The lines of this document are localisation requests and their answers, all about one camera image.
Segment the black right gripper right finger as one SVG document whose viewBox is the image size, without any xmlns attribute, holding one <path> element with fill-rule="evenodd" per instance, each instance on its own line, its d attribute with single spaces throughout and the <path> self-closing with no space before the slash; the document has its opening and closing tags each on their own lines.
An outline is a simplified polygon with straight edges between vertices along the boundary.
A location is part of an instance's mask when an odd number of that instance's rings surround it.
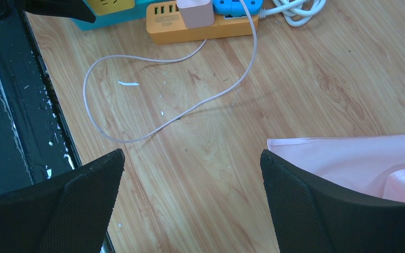
<svg viewBox="0 0 405 253">
<path fill-rule="evenodd" d="M 405 203 L 347 189 L 270 150 L 260 167 L 280 252 L 405 252 Z"/>
</svg>

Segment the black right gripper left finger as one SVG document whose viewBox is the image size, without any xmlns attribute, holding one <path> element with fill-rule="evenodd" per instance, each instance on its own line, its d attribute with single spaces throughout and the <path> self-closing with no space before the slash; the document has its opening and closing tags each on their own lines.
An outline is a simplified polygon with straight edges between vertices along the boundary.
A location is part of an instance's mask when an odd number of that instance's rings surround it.
<svg viewBox="0 0 405 253">
<path fill-rule="evenodd" d="M 0 195 L 0 252 L 100 252 L 124 163 L 123 151 L 116 149 Z"/>
</svg>

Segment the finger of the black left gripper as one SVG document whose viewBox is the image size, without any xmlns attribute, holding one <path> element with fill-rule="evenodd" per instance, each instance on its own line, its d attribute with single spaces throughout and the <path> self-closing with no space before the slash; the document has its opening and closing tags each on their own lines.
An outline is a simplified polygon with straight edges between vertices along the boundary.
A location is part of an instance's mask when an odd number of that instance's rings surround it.
<svg viewBox="0 0 405 253">
<path fill-rule="evenodd" d="M 96 20 L 95 14 L 82 0 L 20 0 L 14 4 L 35 15 L 67 17 L 88 23 Z"/>
</svg>

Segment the yellow cube socket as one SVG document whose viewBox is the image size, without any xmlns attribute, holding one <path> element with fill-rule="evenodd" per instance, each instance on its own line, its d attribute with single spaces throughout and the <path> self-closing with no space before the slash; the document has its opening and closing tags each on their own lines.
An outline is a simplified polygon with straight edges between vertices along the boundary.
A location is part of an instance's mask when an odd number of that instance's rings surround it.
<svg viewBox="0 0 405 253">
<path fill-rule="evenodd" d="M 87 0 L 86 3 L 97 16 L 125 11 L 135 7 L 135 0 Z"/>
</svg>

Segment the teal USB power strip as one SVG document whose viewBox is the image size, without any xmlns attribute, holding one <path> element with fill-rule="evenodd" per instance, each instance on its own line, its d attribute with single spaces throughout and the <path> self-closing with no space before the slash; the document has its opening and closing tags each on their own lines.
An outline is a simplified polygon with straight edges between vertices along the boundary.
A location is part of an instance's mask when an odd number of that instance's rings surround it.
<svg viewBox="0 0 405 253">
<path fill-rule="evenodd" d="M 71 19 L 82 31 L 94 30 L 106 26 L 124 23 L 132 20 L 138 20 L 146 16 L 146 9 L 150 4 L 159 3 L 159 0 L 135 0 L 135 7 L 108 15 L 96 16 L 94 23 L 88 23 L 76 19 Z"/>
</svg>

